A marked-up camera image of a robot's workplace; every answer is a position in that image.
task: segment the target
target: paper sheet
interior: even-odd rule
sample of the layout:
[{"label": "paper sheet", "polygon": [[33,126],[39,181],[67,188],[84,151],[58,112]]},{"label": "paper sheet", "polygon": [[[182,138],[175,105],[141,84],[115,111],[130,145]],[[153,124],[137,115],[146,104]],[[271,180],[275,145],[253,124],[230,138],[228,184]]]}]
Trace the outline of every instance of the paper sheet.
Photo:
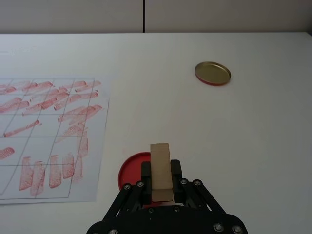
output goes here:
[{"label": "paper sheet", "polygon": [[0,204],[92,201],[105,79],[0,79]]}]

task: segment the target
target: wall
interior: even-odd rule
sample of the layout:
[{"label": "wall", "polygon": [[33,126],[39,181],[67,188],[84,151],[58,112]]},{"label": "wall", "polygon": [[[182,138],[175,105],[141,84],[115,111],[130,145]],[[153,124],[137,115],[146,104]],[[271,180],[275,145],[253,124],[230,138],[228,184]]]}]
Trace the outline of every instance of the wall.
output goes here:
[{"label": "wall", "polygon": [[0,0],[0,33],[307,31],[312,0]]}]

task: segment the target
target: red scribble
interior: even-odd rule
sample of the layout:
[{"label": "red scribble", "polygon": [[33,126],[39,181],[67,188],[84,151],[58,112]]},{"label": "red scribble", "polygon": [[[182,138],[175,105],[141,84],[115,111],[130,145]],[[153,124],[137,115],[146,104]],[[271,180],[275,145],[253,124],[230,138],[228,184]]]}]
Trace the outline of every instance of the red scribble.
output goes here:
[{"label": "red scribble", "polygon": [[42,83],[37,84],[36,86],[32,86],[28,89],[28,92],[36,93],[36,92],[40,92],[43,91],[45,89],[49,89],[51,86],[53,86],[53,84],[49,81],[45,81]]},{"label": "red scribble", "polygon": [[63,179],[72,177],[74,174],[74,156],[72,153],[66,155],[62,160]]},{"label": "red scribble", "polygon": [[83,124],[76,124],[76,125],[69,127],[64,132],[64,134],[55,141],[55,143],[59,143],[59,142],[65,140],[66,137],[71,136],[73,134],[76,134],[79,130],[83,129],[83,126],[84,126]]},{"label": "red scribble", "polygon": [[54,105],[54,110],[57,111],[57,110],[59,110],[59,109],[62,109],[62,108],[65,107],[66,104],[70,104],[70,103],[72,103],[72,102],[74,102],[74,101],[79,100],[80,98],[81,98],[81,96],[80,96],[79,94],[72,95],[72,96],[70,96],[70,97],[68,98],[67,101],[64,100],[64,101],[61,101],[61,102],[55,104],[55,105]]},{"label": "red scribble", "polygon": [[30,187],[31,196],[37,196],[43,192],[44,176],[45,176],[45,167],[42,161],[35,162],[33,182]]},{"label": "red scribble", "polygon": [[21,90],[22,88],[26,87],[29,84],[30,84],[29,80],[24,80],[24,81],[12,83],[12,86],[14,86],[17,90]]},{"label": "red scribble", "polygon": [[81,86],[84,86],[84,85],[86,85],[87,83],[85,82],[85,81],[76,81],[76,82],[74,82],[73,84],[66,84],[66,85],[64,85],[63,87],[64,88],[76,88],[76,87],[81,87]]},{"label": "red scribble", "polygon": [[86,114],[95,111],[96,109],[93,106],[89,106],[81,110],[78,115],[74,116],[73,119],[69,122],[69,125],[75,123],[84,123],[86,121]]},{"label": "red scribble", "polygon": [[83,133],[80,134],[82,135],[81,139],[79,137],[77,138],[78,157],[86,157],[89,151],[87,128],[85,128],[85,131],[83,131]]},{"label": "red scribble", "polygon": [[16,88],[13,86],[9,86],[5,90],[2,90],[0,92],[0,94],[9,94],[9,93],[14,92],[14,91],[16,91]]},{"label": "red scribble", "polygon": [[8,86],[8,84],[0,84],[0,89],[4,89]]},{"label": "red scribble", "polygon": [[0,150],[0,159],[5,159],[6,157],[9,157],[10,155],[14,154],[15,151],[11,147],[6,147],[4,150]]},{"label": "red scribble", "polygon": [[60,93],[58,95],[56,95],[56,97],[53,97],[47,101],[38,103],[34,106],[30,106],[28,108],[26,108],[26,111],[23,112],[23,115],[29,115],[29,114],[33,114],[35,112],[40,111],[41,109],[45,110],[47,108],[49,108],[50,106],[54,105],[55,103],[57,103],[58,101],[68,97],[68,93]]},{"label": "red scribble", "polygon": [[58,122],[64,122],[66,120],[69,120],[73,117],[75,117],[74,115],[78,114],[80,111],[82,111],[85,107],[84,106],[80,106],[78,108],[75,108],[71,111],[67,111],[66,113],[64,113],[63,115],[60,115],[58,117]]},{"label": "red scribble", "polygon": [[34,170],[30,166],[30,157],[24,157],[21,166],[19,190],[24,190],[33,184]]},{"label": "red scribble", "polygon": [[101,82],[96,80],[94,82],[88,83],[87,85],[85,85],[85,86],[83,86],[81,88],[75,89],[75,91],[78,93],[78,92],[81,92],[81,91],[85,91],[87,89],[92,89],[92,87],[95,87],[95,86],[100,85],[100,84],[101,84]]},{"label": "red scribble", "polygon": [[21,90],[25,92],[25,91],[27,91],[29,89],[36,88],[37,86],[38,86],[37,83],[31,83],[31,84],[25,85]]},{"label": "red scribble", "polygon": [[45,109],[49,108],[50,106],[53,106],[58,101],[60,101],[64,98],[67,98],[68,96],[69,96],[68,93],[60,93],[56,97],[43,102],[42,109],[45,110]]},{"label": "red scribble", "polygon": [[78,115],[75,118],[73,118],[72,121],[69,122],[70,125],[72,124],[84,124],[88,119],[90,119],[92,116],[94,116],[97,112],[99,112],[102,109],[100,105],[94,105],[89,106],[87,111],[87,116],[84,115]]},{"label": "red scribble", "polygon": [[11,107],[12,105],[20,103],[21,100],[22,100],[21,98],[15,97],[15,98],[13,98],[12,100],[7,101],[6,103],[4,103],[3,105],[0,106],[0,113],[6,112],[7,110],[10,109],[10,107]]},{"label": "red scribble", "polygon": [[23,108],[25,108],[27,106],[29,106],[29,102],[28,101],[22,101],[20,103],[14,103],[10,107],[6,108],[4,110],[4,112],[10,112],[10,111],[15,111],[17,109],[23,109]]},{"label": "red scribble", "polygon": [[81,99],[89,99],[89,98],[96,98],[98,97],[98,92],[92,92],[88,94],[80,94]]},{"label": "red scribble", "polygon": [[62,89],[51,89],[48,92],[37,94],[35,96],[30,97],[30,100],[31,101],[35,101],[35,100],[45,100],[45,99],[55,98],[55,96],[57,94],[66,93],[66,92],[67,92],[67,89],[65,89],[65,88],[62,88]]},{"label": "red scribble", "polygon": [[27,130],[27,129],[29,129],[29,128],[32,128],[32,127],[34,127],[34,126],[36,126],[36,125],[38,125],[38,124],[40,124],[40,122],[39,122],[39,120],[36,120],[36,121],[33,122],[32,124],[28,124],[28,125],[26,125],[25,127],[17,128],[17,129],[15,129],[15,130],[13,130],[13,131],[4,133],[3,136],[4,136],[4,137],[10,137],[10,136],[15,135],[15,134],[17,134],[17,133],[20,133],[20,132],[22,132],[22,131],[25,131],[25,130]]},{"label": "red scribble", "polygon": [[82,180],[82,158],[77,157],[76,166],[73,174],[73,183],[77,183]]},{"label": "red scribble", "polygon": [[62,172],[57,163],[58,156],[52,155],[50,158],[50,177],[49,177],[49,186],[51,189],[56,188],[62,183]]}]

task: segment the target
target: gold metal lid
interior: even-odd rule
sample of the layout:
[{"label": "gold metal lid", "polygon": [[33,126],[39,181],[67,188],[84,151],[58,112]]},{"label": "gold metal lid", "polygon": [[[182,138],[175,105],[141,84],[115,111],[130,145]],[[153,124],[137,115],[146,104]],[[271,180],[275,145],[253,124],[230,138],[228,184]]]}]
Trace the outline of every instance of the gold metal lid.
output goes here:
[{"label": "gold metal lid", "polygon": [[223,85],[230,81],[231,72],[216,62],[201,62],[195,67],[196,77],[210,85]]}]

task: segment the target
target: red plastic lid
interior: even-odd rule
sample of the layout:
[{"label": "red plastic lid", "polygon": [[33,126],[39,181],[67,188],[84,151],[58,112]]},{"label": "red plastic lid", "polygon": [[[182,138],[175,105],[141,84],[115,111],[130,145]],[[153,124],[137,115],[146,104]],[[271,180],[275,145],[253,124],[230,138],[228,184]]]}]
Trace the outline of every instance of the red plastic lid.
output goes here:
[{"label": "red plastic lid", "polygon": [[118,174],[118,187],[122,188],[125,183],[135,185],[141,180],[141,163],[151,161],[150,152],[142,152],[128,158],[120,168]]}]

